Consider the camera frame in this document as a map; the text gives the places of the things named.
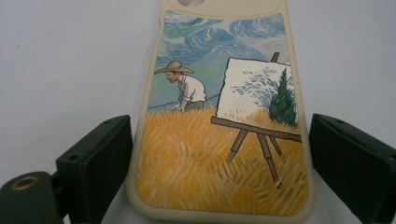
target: blue swirling sky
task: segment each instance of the blue swirling sky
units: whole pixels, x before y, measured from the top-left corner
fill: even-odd
[[[180,61],[205,84],[205,105],[215,105],[230,57],[268,62],[276,51],[280,52],[279,63],[290,63],[281,14],[251,20],[211,20],[168,11],[155,70]],[[169,83],[165,75],[155,75],[149,111],[171,108],[178,104],[177,99],[177,84]]]

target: screw hole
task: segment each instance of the screw hole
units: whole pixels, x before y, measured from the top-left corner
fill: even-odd
[[[11,188],[13,190],[29,189],[37,182],[38,182],[38,177],[35,175],[30,175],[17,180],[15,183],[12,184]]]
[[[205,0],[178,0],[184,7],[196,7],[201,5]]]
[[[70,161],[76,161],[76,160],[78,160],[78,158],[79,158],[78,155],[72,155],[72,156],[69,157],[69,160]]]

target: wheat field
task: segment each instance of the wheat field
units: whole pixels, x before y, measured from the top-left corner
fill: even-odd
[[[227,162],[239,130],[210,123],[215,113],[212,106],[147,115],[135,177],[139,197],[154,207],[200,211],[290,216],[302,209],[309,189],[301,143],[276,139],[286,162],[270,144],[277,188],[255,133]]]

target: easel leg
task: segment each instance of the easel leg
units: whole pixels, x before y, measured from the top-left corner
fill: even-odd
[[[264,154],[264,158],[267,160],[268,166],[271,171],[271,176],[276,182],[278,180],[276,168],[274,161],[272,159],[270,148],[268,147],[267,139],[265,139],[265,135],[262,133],[257,133],[257,137],[259,138],[260,144],[262,145],[262,153]]]
[[[238,136],[236,137],[235,142],[233,143],[233,146],[231,147],[231,153],[230,153],[230,156],[228,156],[228,158],[227,158],[227,162],[231,162],[233,160],[233,157],[238,152],[238,150],[241,147],[242,142],[244,141],[247,134],[248,134],[247,130],[241,129]]]
[[[285,156],[283,155],[282,151],[280,150],[280,147],[279,147],[279,145],[277,144],[276,139],[275,139],[273,136],[269,136],[269,137],[270,137],[271,143],[272,143],[272,144],[274,145],[274,147],[275,147],[275,150],[276,150],[276,152],[277,152],[277,155],[282,159],[283,163],[286,163],[286,158],[285,158]]]

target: white background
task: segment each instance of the white background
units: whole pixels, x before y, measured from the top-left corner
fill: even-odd
[[[135,129],[160,6],[0,0],[1,185],[54,173],[54,161],[106,119],[129,114]],[[290,0],[289,11],[308,127],[320,113],[396,147],[396,1]],[[306,223],[360,223],[316,177]],[[161,222],[137,214],[122,187],[103,223]]]

